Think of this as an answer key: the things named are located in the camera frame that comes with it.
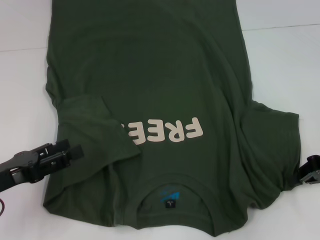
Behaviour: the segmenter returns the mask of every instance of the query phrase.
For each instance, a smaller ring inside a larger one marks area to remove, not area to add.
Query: olive green shirt
[[[299,117],[252,100],[235,0],[53,0],[47,62],[57,139],[85,154],[49,212],[217,236],[292,189]]]

